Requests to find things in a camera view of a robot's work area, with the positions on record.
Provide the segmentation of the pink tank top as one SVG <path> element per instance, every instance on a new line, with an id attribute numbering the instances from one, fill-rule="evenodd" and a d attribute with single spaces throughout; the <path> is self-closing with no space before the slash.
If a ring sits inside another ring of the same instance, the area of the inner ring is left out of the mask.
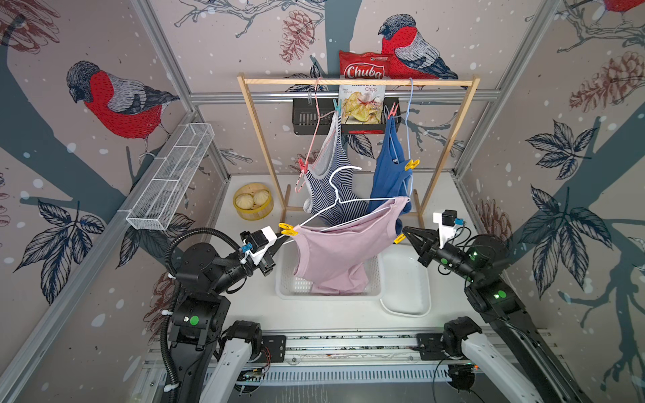
<path id="1" fill-rule="evenodd" d="M 384 201 L 379 208 L 335 228 L 297 226 L 299 260 L 295 277 L 312 283 L 320 294 L 355 294 L 369 283 L 364 263 L 394 244 L 406 196 Z"/>

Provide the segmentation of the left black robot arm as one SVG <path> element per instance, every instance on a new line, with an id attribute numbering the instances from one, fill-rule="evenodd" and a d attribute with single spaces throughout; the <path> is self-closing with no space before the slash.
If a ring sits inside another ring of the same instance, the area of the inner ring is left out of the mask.
<path id="1" fill-rule="evenodd" d="M 160 330 L 166 368 L 163 402 L 226 402 L 252 395 L 270 369 L 260 324 L 224 325 L 230 301 L 256 270 L 269 275 L 283 240 L 269 227 L 244 231 L 239 242 L 214 228 L 177 236 L 165 253 L 175 288 Z"/>

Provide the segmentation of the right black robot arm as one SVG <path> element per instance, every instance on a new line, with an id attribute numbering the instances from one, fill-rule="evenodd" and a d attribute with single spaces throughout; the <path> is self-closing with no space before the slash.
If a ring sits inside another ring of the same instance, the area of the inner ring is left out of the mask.
<path id="1" fill-rule="evenodd" d="M 507 248 L 498 238 L 475 236 L 470 246 L 442 243 L 435 229 L 406 226 L 403 235 L 418 263 L 438 263 L 463 278 L 472 308 L 510 349 L 515 362 L 501 354 L 469 317 L 444 325 L 443 351 L 477 365 L 510 402 L 588 402 L 589 396 L 540 335 L 525 305 L 502 279 Z"/>

